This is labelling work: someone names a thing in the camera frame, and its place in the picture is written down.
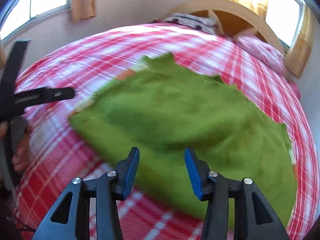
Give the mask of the person's left hand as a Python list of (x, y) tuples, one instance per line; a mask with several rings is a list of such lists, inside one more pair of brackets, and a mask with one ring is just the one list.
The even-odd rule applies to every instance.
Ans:
[(23, 138), (17, 146), (17, 152), (12, 158), (14, 170), (18, 173), (23, 172), (30, 165), (30, 136), (32, 134), (32, 128), (27, 125)]

